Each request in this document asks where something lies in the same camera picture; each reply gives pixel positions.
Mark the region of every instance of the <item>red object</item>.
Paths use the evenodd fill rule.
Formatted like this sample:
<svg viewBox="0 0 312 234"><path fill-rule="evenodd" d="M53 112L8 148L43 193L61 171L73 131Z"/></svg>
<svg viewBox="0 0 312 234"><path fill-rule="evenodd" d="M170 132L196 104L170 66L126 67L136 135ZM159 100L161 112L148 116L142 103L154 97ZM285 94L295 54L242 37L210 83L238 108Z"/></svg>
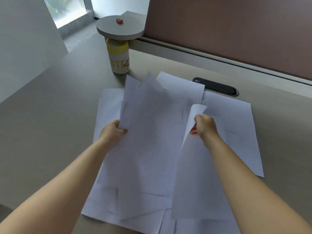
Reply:
<svg viewBox="0 0 312 234"><path fill-rule="evenodd" d="M117 18L116 19L116 22L119 24L119 25L122 25L123 24L123 19L121 19L121 18Z"/></svg>

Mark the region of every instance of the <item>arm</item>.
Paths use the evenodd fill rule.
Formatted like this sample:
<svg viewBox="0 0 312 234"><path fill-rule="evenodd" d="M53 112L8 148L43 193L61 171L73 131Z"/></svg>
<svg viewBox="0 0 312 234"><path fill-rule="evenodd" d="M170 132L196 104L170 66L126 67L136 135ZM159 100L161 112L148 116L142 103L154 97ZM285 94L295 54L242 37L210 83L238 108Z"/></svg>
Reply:
<svg viewBox="0 0 312 234"><path fill-rule="evenodd" d="M94 144L0 224L0 233L71 233L106 153L127 133L118 125L107 124Z"/></svg>
<svg viewBox="0 0 312 234"><path fill-rule="evenodd" d="M209 149L227 200L242 234L312 233L312 228L269 189L220 138L212 117L195 117L199 135Z"/></svg>

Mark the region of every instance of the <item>hand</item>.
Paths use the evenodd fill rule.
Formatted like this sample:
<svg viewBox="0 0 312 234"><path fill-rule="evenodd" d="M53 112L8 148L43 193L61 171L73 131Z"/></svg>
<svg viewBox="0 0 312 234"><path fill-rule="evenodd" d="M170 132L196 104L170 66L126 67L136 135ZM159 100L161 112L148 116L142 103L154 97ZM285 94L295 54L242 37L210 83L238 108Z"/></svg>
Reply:
<svg viewBox="0 0 312 234"><path fill-rule="evenodd" d="M203 114L196 115L194 119L196 124L190 131L191 135L199 135L202 140L219 137L218 131L216 129L216 123L212 117Z"/></svg>
<svg viewBox="0 0 312 234"><path fill-rule="evenodd" d="M128 130L119 130L118 126L119 120L108 123L102 129L99 140L107 144L110 148L114 147L119 139L128 132Z"/></svg>

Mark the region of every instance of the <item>white wall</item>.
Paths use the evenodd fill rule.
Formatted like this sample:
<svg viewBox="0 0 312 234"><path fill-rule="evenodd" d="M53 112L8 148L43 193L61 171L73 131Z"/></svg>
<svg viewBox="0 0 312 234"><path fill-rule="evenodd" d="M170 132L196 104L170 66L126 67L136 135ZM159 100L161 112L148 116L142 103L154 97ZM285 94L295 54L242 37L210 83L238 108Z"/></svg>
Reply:
<svg viewBox="0 0 312 234"><path fill-rule="evenodd" d="M126 11L147 14L149 0L91 0L94 16L121 15Z"/></svg>
<svg viewBox="0 0 312 234"><path fill-rule="evenodd" d="M44 0L1 0L0 102L67 53Z"/></svg>

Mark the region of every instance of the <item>forearm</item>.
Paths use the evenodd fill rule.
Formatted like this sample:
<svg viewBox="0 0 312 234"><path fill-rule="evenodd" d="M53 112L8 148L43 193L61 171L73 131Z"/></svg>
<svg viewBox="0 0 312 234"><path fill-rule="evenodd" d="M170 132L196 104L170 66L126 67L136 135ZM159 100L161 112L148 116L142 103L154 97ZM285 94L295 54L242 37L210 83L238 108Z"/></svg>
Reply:
<svg viewBox="0 0 312 234"><path fill-rule="evenodd" d="M311 227L269 189L220 137L204 139L242 234L312 233Z"/></svg>
<svg viewBox="0 0 312 234"><path fill-rule="evenodd" d="M97 141L1 224L5 234L71 233L109 147Z"/></svg>

